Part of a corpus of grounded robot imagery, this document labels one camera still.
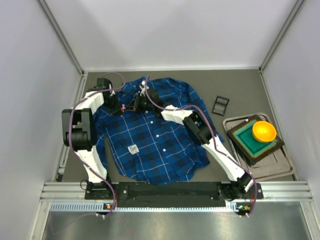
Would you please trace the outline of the pink pompom brooch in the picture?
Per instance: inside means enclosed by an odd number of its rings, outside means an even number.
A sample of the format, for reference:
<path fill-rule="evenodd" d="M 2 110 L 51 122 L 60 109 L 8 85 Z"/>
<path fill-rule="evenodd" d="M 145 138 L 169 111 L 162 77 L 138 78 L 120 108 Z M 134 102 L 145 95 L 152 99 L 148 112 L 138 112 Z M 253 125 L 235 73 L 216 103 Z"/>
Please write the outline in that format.
<path fill-rule="evenodd" d="M 122 104 L 122 106 L 121 106 L 121 111 L 124 113 L 125 110 L 126 110 L 126 106 L 125 106 L 124 104 Z"/>

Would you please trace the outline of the blue plaid button shirt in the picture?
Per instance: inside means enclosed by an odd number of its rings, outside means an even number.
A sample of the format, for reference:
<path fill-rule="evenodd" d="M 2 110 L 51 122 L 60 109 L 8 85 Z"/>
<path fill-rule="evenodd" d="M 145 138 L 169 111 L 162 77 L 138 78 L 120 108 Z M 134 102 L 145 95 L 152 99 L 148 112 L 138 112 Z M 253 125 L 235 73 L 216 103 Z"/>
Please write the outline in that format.
<path fill-rule="evenodd" d="M 152 111 L 111 115 L 101 106 L 93 116 L 97 130 L 96 149 L 107 166 L 105 142 L 118 172 L 138 182 L 166 185 L 190 180 L 210 164 L 206 150 L 196 145 L 186 128 L 156 117 Z M 137 145 L 132 155 L 128 146 Z"/>

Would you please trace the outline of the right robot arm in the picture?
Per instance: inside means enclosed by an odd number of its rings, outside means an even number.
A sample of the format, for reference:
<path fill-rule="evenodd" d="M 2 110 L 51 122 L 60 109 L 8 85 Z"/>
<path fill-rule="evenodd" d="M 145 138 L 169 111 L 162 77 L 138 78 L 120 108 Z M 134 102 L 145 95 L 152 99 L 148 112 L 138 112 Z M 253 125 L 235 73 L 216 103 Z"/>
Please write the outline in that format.
<path fill-rule="evenodd" d="M 228 176 L 231 186 L 240 193 L 247 193 L 257 183 L 251 173 L 240 166 L 231 156 L 211 124 L 197 106 L 176 107 L 163 102 L 155 89 L 143 89 L 136 93 L 133 100 L 125 108 L 131 112 L 151 111 L 167 122 L 183 125 L 191 140 L 204 148 L 219 163 Z"/>

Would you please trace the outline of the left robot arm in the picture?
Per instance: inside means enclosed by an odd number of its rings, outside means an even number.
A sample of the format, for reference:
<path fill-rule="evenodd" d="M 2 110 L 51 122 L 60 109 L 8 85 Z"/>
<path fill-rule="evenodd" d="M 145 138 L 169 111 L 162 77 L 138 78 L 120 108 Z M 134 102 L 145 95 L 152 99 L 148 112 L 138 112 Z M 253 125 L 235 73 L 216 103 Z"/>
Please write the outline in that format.
<path fill-rule="evenodd" d="M 125 107 L 119 103 L 112 82 L 104 77 L 98 78 L 96 86 L 73 108 L 61 113 L 63 143 L 82 162 L 88 175 L 88 191 L 103 188 L 108 175 L 97 151 L 98 131 L 94 122 L 94 114 L 101 106 L 107 107 L 111 115 L 124 114 Z"/>

